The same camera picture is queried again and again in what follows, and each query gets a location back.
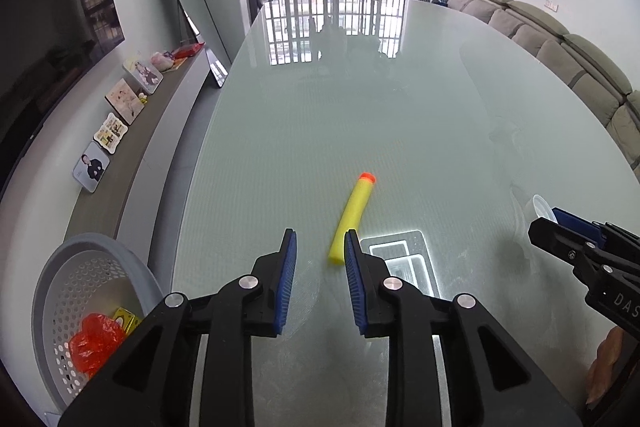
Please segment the photo frame of man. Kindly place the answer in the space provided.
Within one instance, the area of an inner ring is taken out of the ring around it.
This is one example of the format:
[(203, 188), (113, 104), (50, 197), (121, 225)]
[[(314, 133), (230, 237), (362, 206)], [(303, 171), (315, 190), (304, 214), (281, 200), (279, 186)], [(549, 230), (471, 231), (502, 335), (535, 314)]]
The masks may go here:
[(107, 167), (110, 156), (96, 142), (91, 142), (84, 150), (73, 169), (73, 178), (89, 193), (94, 193)]

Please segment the black wall television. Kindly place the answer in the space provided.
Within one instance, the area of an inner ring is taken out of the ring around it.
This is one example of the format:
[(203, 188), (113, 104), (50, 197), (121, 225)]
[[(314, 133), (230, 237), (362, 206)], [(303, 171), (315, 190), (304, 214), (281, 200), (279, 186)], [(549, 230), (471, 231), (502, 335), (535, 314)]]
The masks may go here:
[(125, 39), (114, 0), (1, 0), (1, 181), (79, 79)]

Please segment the tilted portrait photo frame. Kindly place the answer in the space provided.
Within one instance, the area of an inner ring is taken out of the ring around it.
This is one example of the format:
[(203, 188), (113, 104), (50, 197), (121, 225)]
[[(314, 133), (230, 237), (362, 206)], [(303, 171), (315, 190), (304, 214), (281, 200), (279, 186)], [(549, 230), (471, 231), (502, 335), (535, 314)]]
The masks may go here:
[(139, 83), (140, 88), (146, 94), (154, 94), (164, 79), (163, 75), (149, 61), (142, 60), (142, 58), (128, 58), (122, 63), (122, 66)]

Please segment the yellow cardboard box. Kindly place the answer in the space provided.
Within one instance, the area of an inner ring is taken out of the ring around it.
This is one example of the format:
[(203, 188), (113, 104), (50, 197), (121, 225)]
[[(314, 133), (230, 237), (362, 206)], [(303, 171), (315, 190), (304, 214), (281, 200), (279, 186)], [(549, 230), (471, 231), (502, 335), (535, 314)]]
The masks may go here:
[(112, 315), (112, 320), (118, 324), (126, 336), (129, 336), (141, 323), (140, 317), (123, 307), (115, 310)]

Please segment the scalloped photo frame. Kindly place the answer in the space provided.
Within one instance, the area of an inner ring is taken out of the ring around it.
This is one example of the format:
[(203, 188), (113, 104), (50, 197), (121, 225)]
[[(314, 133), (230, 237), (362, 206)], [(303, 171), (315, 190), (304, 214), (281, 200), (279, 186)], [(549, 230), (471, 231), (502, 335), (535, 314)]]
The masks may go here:
[(109, 113), (99, 130), (93, 135), (93, 140), (110, 155), (114, 155), (119, 143), (124, 139), (129, 127), (113, 113)]

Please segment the grey perforated plastic basket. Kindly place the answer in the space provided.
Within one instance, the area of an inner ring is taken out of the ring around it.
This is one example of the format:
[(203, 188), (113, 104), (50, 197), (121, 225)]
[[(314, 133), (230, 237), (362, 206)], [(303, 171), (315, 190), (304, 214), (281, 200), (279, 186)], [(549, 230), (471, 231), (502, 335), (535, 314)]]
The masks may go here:
[(43, 384), (60, 412), (88, 378), (70, 355), (70, 340), (91, 313), (124, 308), (139, 319), (162, 299), (149, 268), (121, 243), (99, 233), (66, 239), (40, 273), (32, 304), (32, 343)]

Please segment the yellow foam dart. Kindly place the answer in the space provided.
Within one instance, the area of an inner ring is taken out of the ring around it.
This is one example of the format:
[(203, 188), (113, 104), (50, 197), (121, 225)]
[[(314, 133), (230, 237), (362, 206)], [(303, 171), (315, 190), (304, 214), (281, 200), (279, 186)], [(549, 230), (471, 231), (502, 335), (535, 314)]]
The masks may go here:
[(329, 262), (342, 265), (345, 262), (344, 237), (349, 230), (358, 230), (364, 210), (366, 209), (376, 178), (370, 172), (360, 174), (352, 193), (350, 193), (334, 233), (329, 249)]

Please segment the pink baby photo frame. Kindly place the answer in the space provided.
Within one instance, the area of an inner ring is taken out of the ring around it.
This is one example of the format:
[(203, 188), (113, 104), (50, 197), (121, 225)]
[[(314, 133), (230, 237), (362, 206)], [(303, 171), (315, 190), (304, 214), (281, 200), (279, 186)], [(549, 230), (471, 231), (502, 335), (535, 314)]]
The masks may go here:
[(132, 124), (144, 109), (144, 104), (125, 79), (118, 80), (107, 92), (105, 100), (116, 110), (122, 121)]

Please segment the red packet on shelf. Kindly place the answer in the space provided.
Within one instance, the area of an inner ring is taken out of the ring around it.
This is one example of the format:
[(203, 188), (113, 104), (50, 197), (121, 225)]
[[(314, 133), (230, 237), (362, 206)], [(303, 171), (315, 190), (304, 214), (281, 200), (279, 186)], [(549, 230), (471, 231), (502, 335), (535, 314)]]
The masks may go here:
[(202, 42), (187, 43), (173, 50), (171, 55), (175, 61), (182, 60), (183, 58), (194, 57), (194, 55), (198, 54), (198, 52), (203, 49), (203, 46), (204, 43)]

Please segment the red plastic bag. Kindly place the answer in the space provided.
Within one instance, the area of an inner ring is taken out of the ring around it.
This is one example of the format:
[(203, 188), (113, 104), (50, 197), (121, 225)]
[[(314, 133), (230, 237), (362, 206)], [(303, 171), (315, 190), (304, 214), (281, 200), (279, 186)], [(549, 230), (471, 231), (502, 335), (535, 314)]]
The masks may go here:
[(124, 342), (126, 334), (115, 320), (91, 313), (68, 343), (70, 358), (80, 373), (92, 378)]

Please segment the grey sectional sofa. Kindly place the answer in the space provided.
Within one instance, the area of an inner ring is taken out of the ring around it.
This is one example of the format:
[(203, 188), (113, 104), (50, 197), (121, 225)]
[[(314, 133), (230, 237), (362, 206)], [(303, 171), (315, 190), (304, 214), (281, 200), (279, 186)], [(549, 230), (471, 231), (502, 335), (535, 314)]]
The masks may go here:
[(526, 2), (448, 0), (447, 5), (499, 31), (550, 69), (605, 127), (632, 172), (639, 172), (639, 92), (600, 48)]

